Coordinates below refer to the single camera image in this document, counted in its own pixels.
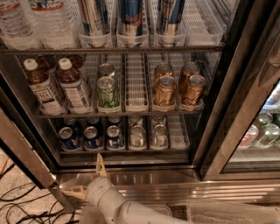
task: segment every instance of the beverage cooler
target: beverage cooler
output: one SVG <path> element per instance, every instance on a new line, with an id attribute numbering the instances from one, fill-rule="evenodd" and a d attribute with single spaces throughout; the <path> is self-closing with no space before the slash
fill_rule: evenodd
<path id="1" fill-rule="evenodd" d="M 100 153 L 131 200 L 279 201 L 280 1 L 185 0 L 181 22 L 160 26 L 158 1 L 147 0 L 140 32 L 122 21 L 128 4 L 107 0 L 108 27 L 96 32 L 78 2 L 65 3 L 67 36 L 48 36 L 35 19 L 22 42 L 1 26 L 1 148 L 34 183 L 84 207 Z M 51 112 L 47 92 L 29 87 L 40 59 L 54 59 L 48 75 L 66 95 Z M 63 82 L 69 61 L 82 100 Z"/>

